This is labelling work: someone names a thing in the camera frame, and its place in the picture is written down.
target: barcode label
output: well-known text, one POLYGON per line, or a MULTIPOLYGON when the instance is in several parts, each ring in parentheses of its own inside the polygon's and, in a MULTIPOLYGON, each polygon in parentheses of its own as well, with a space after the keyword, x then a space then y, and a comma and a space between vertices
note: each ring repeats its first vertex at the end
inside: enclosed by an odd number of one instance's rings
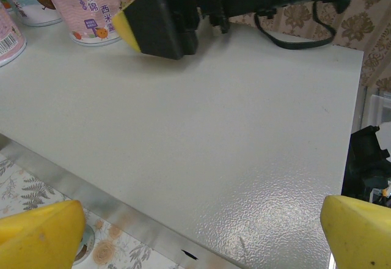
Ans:
POLYGON ((9 33, 7 37, 0 41, 0 56, 12 50, 18 43, 18 40, 14 38, 12 33, 9 33))

